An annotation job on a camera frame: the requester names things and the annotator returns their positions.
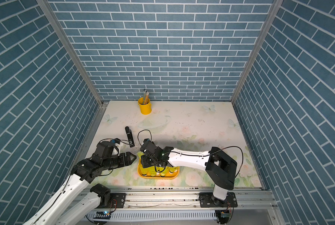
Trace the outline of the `yellow shuttlecock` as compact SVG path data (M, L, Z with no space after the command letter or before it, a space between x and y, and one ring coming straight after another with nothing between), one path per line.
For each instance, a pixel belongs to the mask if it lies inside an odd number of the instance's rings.
M139 167L139 170L142 176L147 176L148 168Z
M169 167L169 173L175 173L179 168L178 167Z
M158 172L160 174L160 177L165 177L166 174L169 172L169 168L168 167L159 167Z
M141 159L143 155L145 155L143 152L138 152L137 153L137 156L139 157L139 159Z
M156 174L157 174L157 171L156 171L154 166L148 168L148 171L149 171L151 177L155 177Z

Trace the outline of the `yellow plastic storage box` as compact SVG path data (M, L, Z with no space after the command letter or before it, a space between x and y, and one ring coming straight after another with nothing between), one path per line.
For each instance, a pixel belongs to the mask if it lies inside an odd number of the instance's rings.
M158 168L159 167L155 167L155 169L157 171L157 174L156 174L155 177L151 177L149 171L147 173L147 176L142 176L140 174L139 167L143 167L141 159L139 160L137 171L138 171L139 176L142 177L142 178L145 178L145 179L168 179L168 180L172 180L172 179L175 179L179 175L179 173L180 173L180 168L178 167L179 169L175 173L171 174L171 173L168 172L165 177L160 177L160 174L158 172Z

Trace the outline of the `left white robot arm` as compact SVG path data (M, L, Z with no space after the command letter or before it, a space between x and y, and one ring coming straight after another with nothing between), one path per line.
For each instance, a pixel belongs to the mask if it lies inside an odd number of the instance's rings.
M75 198L105 170L128 167L137 156L121 152L121 140L100 141L91 157L79 161L58 191L44 206L28 219L26 225L75 225L97 207L116 207L111 199L111 190L102 185L93 186L90 192L76 205Z

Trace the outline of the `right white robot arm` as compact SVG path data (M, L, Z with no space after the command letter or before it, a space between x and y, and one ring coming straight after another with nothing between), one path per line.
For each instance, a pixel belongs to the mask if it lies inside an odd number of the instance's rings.
M242 148L228 146L225 148L212 147L210 151L184 151L174 147L160 148L150 139L145 139L141 144L140 168L143 175L175 177L180 167L189 167L205 171L214 183L213 192L200 194L202 207L211 203L215 207L235 208L238 206L234 189L235 179L240 173L242 164L238 166L235 159L224 150L236 148L244 156Z

